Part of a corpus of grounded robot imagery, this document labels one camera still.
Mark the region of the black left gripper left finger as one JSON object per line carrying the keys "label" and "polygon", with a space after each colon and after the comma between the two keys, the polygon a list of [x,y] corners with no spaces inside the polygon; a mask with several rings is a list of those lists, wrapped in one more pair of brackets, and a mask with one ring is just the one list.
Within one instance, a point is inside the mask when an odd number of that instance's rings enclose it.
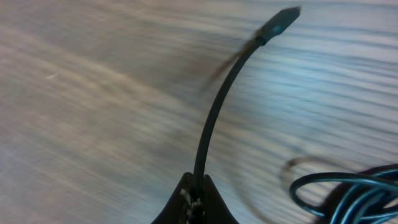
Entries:
{"label": "black left gripper left finger", "polygon": [[165,207],[152,224],[196,223],[193,203],[196,193],[193,189],[193,174],[186,172],[178,182]]}

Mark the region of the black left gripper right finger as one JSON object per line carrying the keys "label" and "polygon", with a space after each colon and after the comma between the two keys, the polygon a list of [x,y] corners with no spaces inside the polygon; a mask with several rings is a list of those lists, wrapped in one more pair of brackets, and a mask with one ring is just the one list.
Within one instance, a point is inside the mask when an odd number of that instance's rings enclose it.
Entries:
{"label": "black left gripper right finger", "polygon": [[203,221],[205,224],[238,224],[209,175],[203,179]]}

